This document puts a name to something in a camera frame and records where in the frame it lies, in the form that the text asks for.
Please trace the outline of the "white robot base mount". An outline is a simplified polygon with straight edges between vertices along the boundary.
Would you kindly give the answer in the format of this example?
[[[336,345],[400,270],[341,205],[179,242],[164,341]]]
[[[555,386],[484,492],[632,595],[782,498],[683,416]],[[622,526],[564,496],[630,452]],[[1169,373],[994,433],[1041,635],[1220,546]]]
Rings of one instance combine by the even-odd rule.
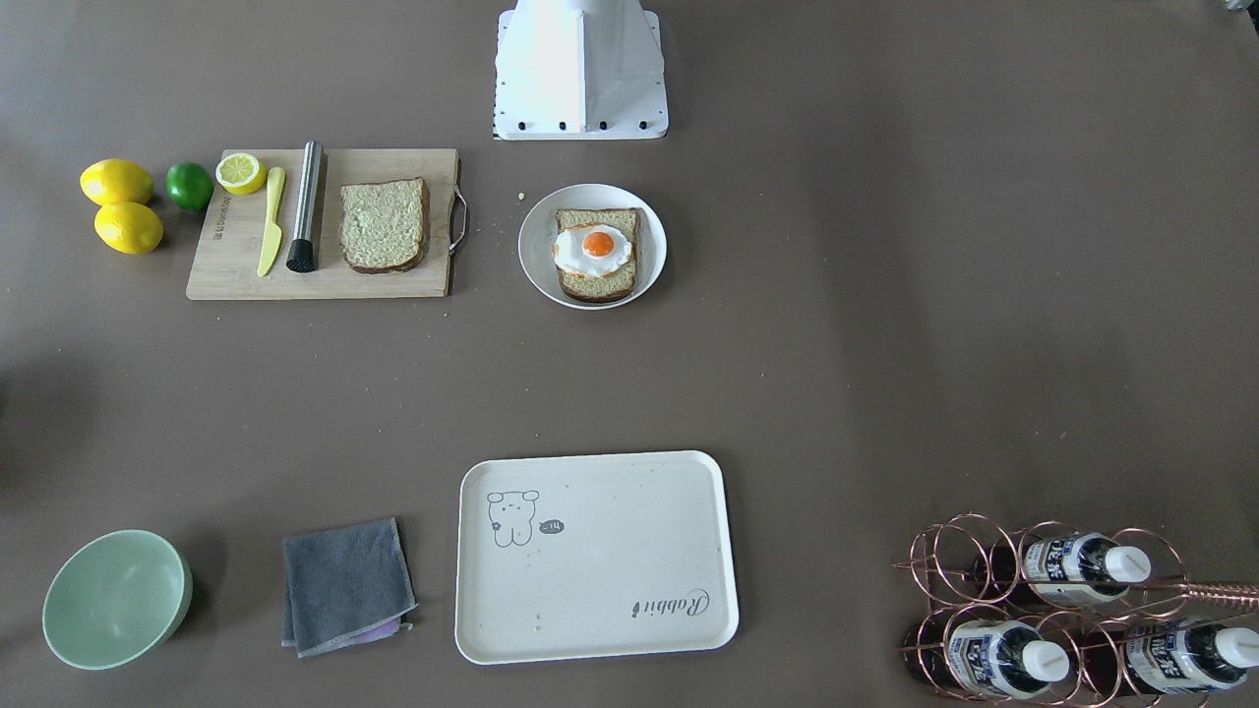
[[[494,139],[663,139],[660,20],[638,1],[517,1],[499,14]]]

